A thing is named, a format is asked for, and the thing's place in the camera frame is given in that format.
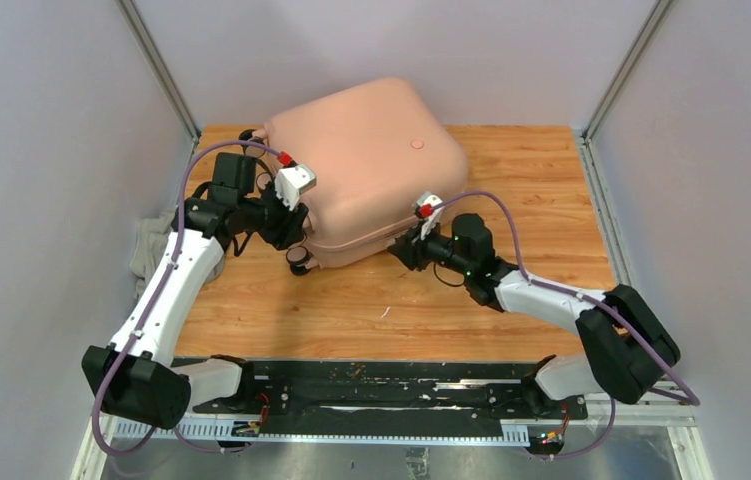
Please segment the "pink suitcase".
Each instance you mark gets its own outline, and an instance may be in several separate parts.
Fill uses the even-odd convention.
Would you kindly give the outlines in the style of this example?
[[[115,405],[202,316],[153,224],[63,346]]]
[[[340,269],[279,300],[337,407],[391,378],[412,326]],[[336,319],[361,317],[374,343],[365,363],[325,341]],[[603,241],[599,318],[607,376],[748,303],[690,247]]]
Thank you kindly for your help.
[[[283,151],[316,175],[301,200],[306,237],[290,270],[337,268],[375,255],[416,226],[420,196],[465,191],[469,160],[400,77],[372,80],[278,113],[241,139]]]

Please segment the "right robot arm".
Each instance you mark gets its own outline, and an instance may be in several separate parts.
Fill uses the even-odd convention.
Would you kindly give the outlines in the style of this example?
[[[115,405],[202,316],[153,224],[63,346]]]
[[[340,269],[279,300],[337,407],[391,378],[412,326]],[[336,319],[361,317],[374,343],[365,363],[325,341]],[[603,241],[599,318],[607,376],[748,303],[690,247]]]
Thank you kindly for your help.
[[[387,250],[409,270],[434,266],[460,274],[462,287],[482,307],[525,314],[578,336],[581,354],[547,356],[522,377],[522,403],[535,417],[584,394],[635,404],[681,358],[636,289],[584,289],[527,274],[496,253],[493,234],[477,214],[457,216],[448,235],[422,221]]]

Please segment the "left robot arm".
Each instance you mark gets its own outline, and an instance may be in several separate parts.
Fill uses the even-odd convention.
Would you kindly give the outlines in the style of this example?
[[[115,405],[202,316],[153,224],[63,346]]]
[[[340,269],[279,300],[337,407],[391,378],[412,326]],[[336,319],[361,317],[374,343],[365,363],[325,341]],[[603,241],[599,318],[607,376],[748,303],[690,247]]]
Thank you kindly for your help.
[[[307,166],[282,155],[262,189],[262,161],[217,155],[213,175],[175,211],[162,259],[134,311],[104,347],[89,347],[81,368],[99,411],[158,429],[171,429],[193,407],[220,400],[234,413],[257,400],[253,369],[242,359],[215,355],[176,367],[174,349],[198,293],[238,235],[258,234],[283,251],[304,238],[305,192],[317,184]]]

